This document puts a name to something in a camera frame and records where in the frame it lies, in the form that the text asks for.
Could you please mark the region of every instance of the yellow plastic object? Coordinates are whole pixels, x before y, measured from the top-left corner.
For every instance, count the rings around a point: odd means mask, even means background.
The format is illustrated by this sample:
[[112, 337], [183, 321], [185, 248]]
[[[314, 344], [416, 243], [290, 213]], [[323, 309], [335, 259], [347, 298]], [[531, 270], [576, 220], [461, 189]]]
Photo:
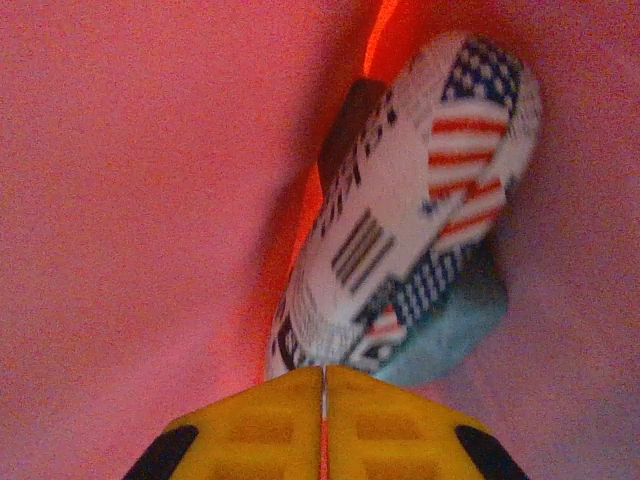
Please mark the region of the yellow plastic object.
[[317, 480], [321, 368], [305, 368], [171, 422], [198, 435], [171, 480]]
[[125, 480], [317, 480], [327, 465], [332, 480], [529, 480], [473, 418], [349, 368], [325, 372], [294, 370], [174, 420]]
[[335, 480], [483, 480], [455, 434], [471, 417], [344, 367], [327, 369]]

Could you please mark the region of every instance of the dark brown object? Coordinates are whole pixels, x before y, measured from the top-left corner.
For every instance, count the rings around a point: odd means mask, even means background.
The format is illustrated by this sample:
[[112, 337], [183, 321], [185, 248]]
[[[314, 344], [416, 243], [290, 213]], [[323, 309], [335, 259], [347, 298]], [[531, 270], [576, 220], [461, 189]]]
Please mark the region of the dark brown object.
[[387, 86], [383, 82], [366, 78], [356, 80], [351, 86], [329, 136], [322, 144], [318, 158], [323, 194], [326, 195], [340, 163], [353, 145], [353, 141], [364, 129], [367, 118], [386, 89]]

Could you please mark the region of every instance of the black rubber part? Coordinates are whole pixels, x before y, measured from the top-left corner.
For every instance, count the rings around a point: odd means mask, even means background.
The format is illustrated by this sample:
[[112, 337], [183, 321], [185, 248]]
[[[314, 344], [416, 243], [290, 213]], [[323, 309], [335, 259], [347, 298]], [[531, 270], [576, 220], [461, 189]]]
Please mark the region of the black rubber part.
[[530, 480], [497, 438], [469, 425], [458, 425], [456, 436], [486, 480]]
[[169, 480], [198, 436], [193, 425], [184, 425], [158, 436], [127, 472], [123, 480]]

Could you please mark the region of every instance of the barcode pattern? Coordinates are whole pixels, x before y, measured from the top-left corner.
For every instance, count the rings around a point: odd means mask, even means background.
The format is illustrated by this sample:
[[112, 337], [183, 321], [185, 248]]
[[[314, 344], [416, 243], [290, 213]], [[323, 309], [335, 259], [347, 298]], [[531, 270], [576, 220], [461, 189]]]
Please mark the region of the barcode pattern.
[[331, 260], [331, 269], [353, 295], [392, 250], [395, 241], [366, 209]]

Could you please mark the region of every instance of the red fabric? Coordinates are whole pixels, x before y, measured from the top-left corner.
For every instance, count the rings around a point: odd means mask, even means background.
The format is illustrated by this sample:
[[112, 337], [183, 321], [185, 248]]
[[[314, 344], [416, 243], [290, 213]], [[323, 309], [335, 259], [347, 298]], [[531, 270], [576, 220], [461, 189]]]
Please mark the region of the red fabric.
[[[0, 477], [117, 478], [170, 419], [261, 378], [306, 172], [378, 5], [0, 8]], [[372, 76], [472, 25], [533, 66], [545, 126], [501, 231], [508, 317], [421, 393], [532, 478], [633, 478], [638, 13], [399, 1]]]

